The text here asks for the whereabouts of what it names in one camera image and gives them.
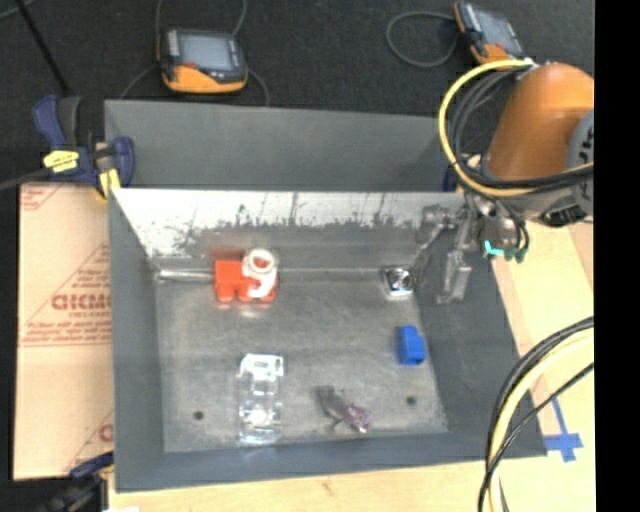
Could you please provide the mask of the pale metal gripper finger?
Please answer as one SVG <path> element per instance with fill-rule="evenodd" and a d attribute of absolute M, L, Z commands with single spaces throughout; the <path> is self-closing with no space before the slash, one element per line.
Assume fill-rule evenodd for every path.
<path fill-rule="evenodd" d="M 472 267 L 466 264 L 457 266 L 452 278 L 452 300 L 462 301 L 465 298 Z"/>
<path fill-rule="evenodd" d="M 446 254 L 442 271 L 442 280 L 438 295 L 439 304 L 447 304 L 458 300 L 461 296 L 460 269 L 462 252 L 451 250 Z"/>

